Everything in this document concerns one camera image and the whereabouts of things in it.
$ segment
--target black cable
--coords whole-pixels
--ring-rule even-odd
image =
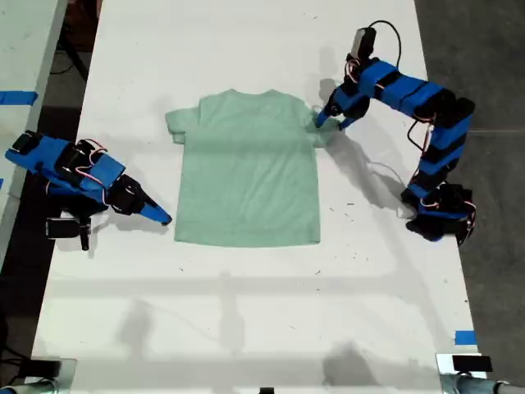
[[[422,148],[421,146],[419,146],[418,143],[417,143],[416,141],[414,141],[414,140],[412,140],[412,138],[410,138],[410,133],[412,133],[413,128],[418,124],[418,122],[419,122],[419,121],[417,121],[417,120],[416,120],[416,121],[413,121],[413,124],[410,126],[410,128],[409,128],[409,132],[407,133],[407,138],[409,139],[409,141],[410,141],[412,144],[414,144],[414,146],[415,146],[416,148],[418,148],[419,150],[423,151],[423,148]]]
[[[9,365],[14,365],[15,367],[18,367],[19,372],[20,372],[20,366],[21,366],[21,365],[18,364],[16,361],[22,361],[22,360],[18,360],[18,359],[0,360],[0,364],[9,364]],[[18,378],[18,373],[19,373],[19,372],[17,372],[17,373],[15,374],[15,376],[13,376],[13,377],[11,378],[11,380],[7,383],[7,386],[11,386],[11,385],[15,382],[15,380]]]
[[[18,375],[13,376],[13,378],[7,382],[7,386],[11,386],[18,379]]]
[[[11,347],[9,347],[8,345],[5,345],[3,347],[4,350],[7,350],[9,353],[12,353],[13,355],[17,355],[18,357],[21,357],[22,359],[25,359],[25,360],[30,360],[30,357],[28,357],[27,355],[22,355],[21,353],[19,353],[18,351],[16,350],[13,350]]]
[[[51,71],[49,74],[51,74],[52,76],[59,76],[61,74],[66,74],[71,68],[73,68],[75,65],[73,63],[71,63],[71,65],[67,68],[65,68],[64,70],[60,70],[60,71]]]
[[[9,365],[15,365],[16,367],[20,367],[20,364],[17,363],[17,361],[22,361],[22,360],[18,360],[18,359],[0,360],[0,364],[9,364]]]
[[[389,21],[384,21],[384,20],[374,21],[368,27],[372,27],[377,23],[384,23],[385,25],[390,26],[392,30],[394,31],[395,35],[397,36],[397,44],[399,45],[399,54],[397,56],[397,62],[395,63],[395,66],[399,68],[399,61],[401,60],[401,36],[399,35],[399,31],[397,31],[395,26],[392,25]]]

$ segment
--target white tabletop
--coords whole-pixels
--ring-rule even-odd
[[[425,78],[412,0],[106,0],[79,136],[175,217],[184,147],[165,112],[230,88],[322,106],[355,30],[379,18],[399,29],[401,71]],[[454,345],[473,327],[455,240],[404,227],[409,124],[373,103],[317,151],[320,245],[190,245],[173,225],[95,218],[89,253],[57,242],[34,355],[77,359],[75,392],[438,392],[435,353],[476,348]]]
[[[25,130],[36,131],[67,0],[0,0],[0,90],[36,91],[32,107],[0,105],[0,269],[25,170],[3,158]]]

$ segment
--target gray floor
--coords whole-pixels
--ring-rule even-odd
[[[477,107],[450,179],[474,190],[477,228],[460,254],[494,378],[525,386],[525,1],[416,0],[430,79]]]

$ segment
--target t-shirt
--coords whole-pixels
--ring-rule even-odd
[[[275,90],[233,89],[196,108],[166,115],[173,141],[184,144],[176,241],[264,247],[320,241],[314,146],[336,121],[317,129],[316,113]]]

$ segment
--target blue tape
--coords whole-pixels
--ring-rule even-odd
[[[456,331],[454,343],[456,345],[477,345],[476,333],[474,331]]]
[[[36,92],[0,91],[0,105],[33,105],[38,96]]]

